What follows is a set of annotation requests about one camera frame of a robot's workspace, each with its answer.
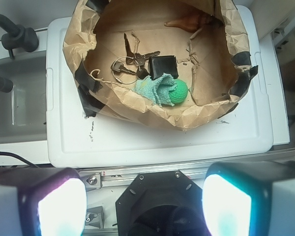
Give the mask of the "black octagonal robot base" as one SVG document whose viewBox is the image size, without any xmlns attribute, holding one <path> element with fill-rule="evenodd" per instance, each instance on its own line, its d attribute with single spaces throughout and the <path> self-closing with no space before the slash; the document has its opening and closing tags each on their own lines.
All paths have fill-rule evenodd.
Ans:
<svg viewBox="0 0 295 236">
<path fill-rule="evenodd" d="M 116 200 L 120 236 L 208 236 L 202 188 L 181 171 L 140 173 Z"/>
</svg>

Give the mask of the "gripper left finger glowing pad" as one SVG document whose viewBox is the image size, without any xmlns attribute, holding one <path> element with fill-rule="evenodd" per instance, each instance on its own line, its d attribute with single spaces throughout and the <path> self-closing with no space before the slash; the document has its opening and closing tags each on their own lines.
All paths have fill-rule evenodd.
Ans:
<svg viewBox="0 0 295 236">
<path fill-rule="evenodd" d="M 87 193 L 72 168 L 0 168 L 0 236 L 80 236 Z"/>
</svg>

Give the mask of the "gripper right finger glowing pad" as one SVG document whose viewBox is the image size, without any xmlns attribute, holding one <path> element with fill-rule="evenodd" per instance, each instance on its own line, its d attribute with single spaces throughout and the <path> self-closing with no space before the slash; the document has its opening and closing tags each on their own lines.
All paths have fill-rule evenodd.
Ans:
<svg viewBox="0 0 295 236">
<path fill-rule="evenodd" d="M 213 236 L 295 236 L 295 161 L 216 162 L 202 206 Z"/>
</svg>

